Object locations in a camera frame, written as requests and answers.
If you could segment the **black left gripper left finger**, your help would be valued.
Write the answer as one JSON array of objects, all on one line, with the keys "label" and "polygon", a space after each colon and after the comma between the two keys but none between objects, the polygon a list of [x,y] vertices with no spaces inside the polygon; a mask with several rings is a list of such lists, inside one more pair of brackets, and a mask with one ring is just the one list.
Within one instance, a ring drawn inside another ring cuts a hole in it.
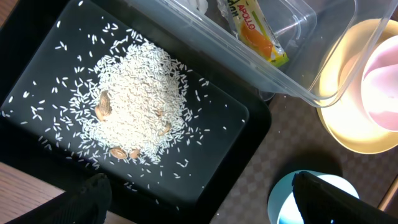
[{"label": "black left gripper left finger", "polygon": [[112,201],[105,174],[96,174],[73,190],[21,215],[8,224],[103,224]]}]

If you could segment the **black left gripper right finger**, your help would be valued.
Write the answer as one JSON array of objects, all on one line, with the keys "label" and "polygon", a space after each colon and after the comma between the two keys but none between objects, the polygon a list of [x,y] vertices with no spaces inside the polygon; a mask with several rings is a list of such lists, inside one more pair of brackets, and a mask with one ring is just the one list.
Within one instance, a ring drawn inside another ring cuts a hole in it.
[{"label": "black left gripper right finger", "polygon": [[397,224],[397,218],[307,171],[294,175],[292,187],[304,224]]}]

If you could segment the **light blue bowl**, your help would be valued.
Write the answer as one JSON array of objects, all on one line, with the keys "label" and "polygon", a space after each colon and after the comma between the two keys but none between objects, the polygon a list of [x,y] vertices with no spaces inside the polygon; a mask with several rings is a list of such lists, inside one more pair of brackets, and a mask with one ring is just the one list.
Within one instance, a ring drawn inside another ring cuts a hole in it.
[{"label": "light blue bowl", "polygon": [[[267,213],[271,223],[304,224],[293,195],[293,178],[302,170],[293,171],[281,178],[272,188],[267,202]],[[332,174],[306,170],[346,193],[359,198],[356,189],[346,179]]]}]

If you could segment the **wooden chopstick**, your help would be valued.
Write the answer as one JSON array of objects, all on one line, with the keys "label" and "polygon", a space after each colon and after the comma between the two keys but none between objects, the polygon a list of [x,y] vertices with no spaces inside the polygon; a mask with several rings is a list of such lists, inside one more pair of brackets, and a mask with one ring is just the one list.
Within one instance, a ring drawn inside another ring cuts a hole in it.
[{"label": "wooden chopstick", "polygon": [[388,191],[383,196],[377,208],[385,212],[387,207],[391,204],[392,199],[396,196],[396,194],[397,194],[397,177],[395,177],[394,181],[392,182]]}]

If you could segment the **yellow plate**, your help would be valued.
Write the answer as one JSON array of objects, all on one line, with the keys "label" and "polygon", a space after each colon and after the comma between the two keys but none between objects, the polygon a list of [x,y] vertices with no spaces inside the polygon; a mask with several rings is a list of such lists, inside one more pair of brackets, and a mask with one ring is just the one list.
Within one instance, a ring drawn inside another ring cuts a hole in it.
[{"label": "yellow plate", "polygon": [[361,99],[361,81],[369,57],[385,40],[397,35],[397,22],[390,20],[376,43],[365,45],[380,23],[369,19],[351,27],[324,57],[319,79],[321,95],[331,95],[333,104],[317,109],[326,130],[345,148],[360,154],[377,154],[397,146],[397,133],[371,121]]}]

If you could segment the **pile of rice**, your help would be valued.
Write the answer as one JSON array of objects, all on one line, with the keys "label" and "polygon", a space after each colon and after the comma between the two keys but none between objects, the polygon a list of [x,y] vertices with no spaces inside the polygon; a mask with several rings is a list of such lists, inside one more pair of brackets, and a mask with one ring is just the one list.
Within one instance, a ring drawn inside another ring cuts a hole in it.
[{"label": "pile of rice", "polygon": [[[108,92],[112,112],[95,114]],[[241,134],[248,109],[92,1],[70,1],[16,84],[1,119],[133,195],[195,204]],[[169,122],[172,129],[159,132]],[[120,147],[126,159],[109,150]],[[140,149],[131,159],[132,149]]]}]

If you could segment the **pink bowl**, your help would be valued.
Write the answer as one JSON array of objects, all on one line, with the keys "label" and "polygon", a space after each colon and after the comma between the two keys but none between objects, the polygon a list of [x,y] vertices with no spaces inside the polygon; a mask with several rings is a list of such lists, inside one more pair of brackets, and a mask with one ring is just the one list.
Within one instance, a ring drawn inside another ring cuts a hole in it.
[{"label": "pink bowl", "polygon": [[343,101],[362,117],[388,131],[397,131],[397,36],[381,42]]}]

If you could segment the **yellow snack wrapper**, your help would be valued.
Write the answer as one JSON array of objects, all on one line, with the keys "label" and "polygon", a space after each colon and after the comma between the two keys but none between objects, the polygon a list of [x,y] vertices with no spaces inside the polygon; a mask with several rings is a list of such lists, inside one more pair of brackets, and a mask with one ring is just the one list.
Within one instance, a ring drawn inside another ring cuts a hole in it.
[{"label": "yellow snack wrapper", "polygon": [[289,61],[256,0],[219,0],[231,33],[275,67]]}]

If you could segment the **black waste tray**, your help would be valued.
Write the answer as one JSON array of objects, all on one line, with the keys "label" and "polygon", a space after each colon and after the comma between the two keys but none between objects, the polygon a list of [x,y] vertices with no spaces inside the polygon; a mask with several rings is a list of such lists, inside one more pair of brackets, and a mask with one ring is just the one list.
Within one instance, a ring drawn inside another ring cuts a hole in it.
[{"label": "black waste tray", "polygon": [[[208,223],[271,125],[268,107],[220,65],[174,1],[18,1],[1,28],[1,161],[70,190],[97,173],[111,211],[136,223]],[[88,140],[102,63],[152,42],[172,57],[183,123],[153,164]]]}]

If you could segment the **clear plastic waste bin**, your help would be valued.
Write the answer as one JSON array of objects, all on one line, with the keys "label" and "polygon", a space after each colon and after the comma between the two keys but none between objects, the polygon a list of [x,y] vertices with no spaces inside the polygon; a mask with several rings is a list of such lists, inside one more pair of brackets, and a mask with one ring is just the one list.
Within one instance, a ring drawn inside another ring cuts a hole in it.
[{"label": "clear plastic waste bin", "polygon": [[397,1],[114,1],[108,11],[197,73],[322,108],[397,29]]}]

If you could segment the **almond nut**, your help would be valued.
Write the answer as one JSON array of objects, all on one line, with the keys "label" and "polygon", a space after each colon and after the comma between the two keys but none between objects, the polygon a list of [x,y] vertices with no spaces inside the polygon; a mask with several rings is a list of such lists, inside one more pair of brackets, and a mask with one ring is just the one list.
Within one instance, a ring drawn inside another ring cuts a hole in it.
[{"label": "almond nut", "polygon": [[126,159],[127,158],[127,154],[126,152],[121,149],[120,147],[114,147],[112,149],[109,150],[110,154],[117,158],[117,159]]},{"label": "almond nut", "polygon": [[110,99],[107,91],[101,92],[99,96],[99,103],[95,106],[96,117],[100,121],[104,121],[106,116],[109,116],[112,112]]},{"label": "almond nut", "polygon": [[129,157],[131,159],[137,159],[140,156],[140,149],[132,149],[131,152],[129,153]]},{"label": "almond nut", "polygon": [[164,136],[172,129],[171,123],[167,122],[165,127],[159,132],[159,136]]}]

